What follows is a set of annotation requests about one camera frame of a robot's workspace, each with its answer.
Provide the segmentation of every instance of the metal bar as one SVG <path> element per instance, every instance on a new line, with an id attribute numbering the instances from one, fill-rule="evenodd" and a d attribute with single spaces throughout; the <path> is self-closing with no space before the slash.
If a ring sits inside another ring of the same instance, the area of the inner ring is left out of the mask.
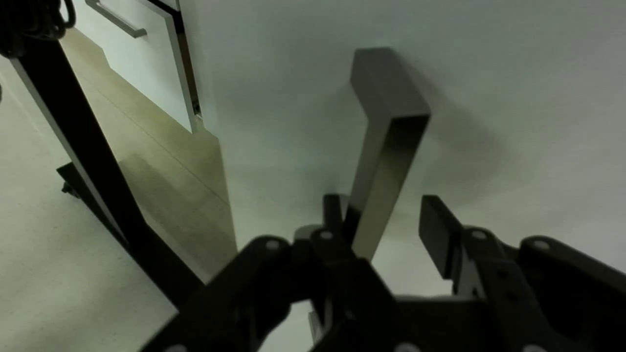
<path id="1" fill-rule="evenodd" d="M 464 225 L 455 217 L 441 198 L 423 198 L 419 237 L 423 239 L 423 244 L 427 246 L 439 274 L 445 280 L 458 276 L 460 241 L 464 231 Z"/>
<path id="2" fill-rule="evenodd" d="M 331 231 L 331 233 L 341 233 L 343 229 L 343 209 L 341 209 L 341 196 L 337 194 L 327 194 L 324 198 L 324 213 L 325 213 L 325 227 Z"/>
<path id="3" fill-rule="evenodd" d="M 460 246 L 462 266 L 455 278 L 458 282 L 457 293 L 488 301 L 498 327 L 496 334 L 503 338 L 503 352 L 572 350 L 562 346 L 562 338 L 552 330 L 523 268 L 507 256 L 496 235 L 468 229 Z"/>
<path id="4" fill-rule="evenodd" d="M 517 262 L 554 330 L 597 350 L 626 350 L 623 272 L 550 237 L 525 239 Z"/>
<path id="5" fill-rule="evenodd" d="M 351 250 L 343 237 L 316 233 L 312 248 L 327 282 L 327 299 L 341 313 L 333 325 L 349 317 L 369 338 L 372 350 L 435 350 L 421 332 L 410 332 L 408 319 L 388 286 L 369 260 Z"/>
<path id="6" fill-rule="evenodd" d="M 161 291 L 183 307 L 204 284 L 145 223 L 61 45 L 26 39 L 26 55 L 12 63 L 116 239 Z"/>
<path id="7" fill-rule="evenodd" d="M 259 237 L 144 352 L 253 352 L 290 315 L 290 242 Z"/>
<path id="8" fill-rule="evenodd" d="M 357 51 L 353 88 L 370 119 L 345 221 L 347 241 L 372 258 L 429 125 L 429 106 L 392 49 Z"/>
<path id="9" fill-rule="evenodd" d="M 149 35 L 147 29 L 144 27 L 134 27 L 132 23 L 128 23 L 122 16 L 114 14 L 110 8 L 106 8 L 101 0 L 87 0 L 87 4 L 91 8 L 95 8 L 95 12 L 102 14 L 102 18 L 110 20 L 116 27 L 120 27 L 122 31 L 126 31 L 132 37 L 145 37 Z"/>

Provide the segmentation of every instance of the black mechanical arm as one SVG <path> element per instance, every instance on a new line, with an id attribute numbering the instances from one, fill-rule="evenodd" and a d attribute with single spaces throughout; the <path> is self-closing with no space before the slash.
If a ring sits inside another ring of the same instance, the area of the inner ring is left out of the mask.
<path id="1" fill-rule="evenodd" d="M 259 350 L 296 301 L 324 325 L 314 352 L 626 350 L 626 276 L 554 239 L 511 248 L 427 196 L 421 239 L 455 293 L 400 299 L 333 225 L 337 211 L 327 196 L 327 223 L 308 239 L 253 241 L 145 352 Z"/>
<path id="2" fill-rule="evenodd" d="M 57 41 L 77 23 L 73 0 L 3 0 L 0 55 L 24 57 L 28 39 Z"/>

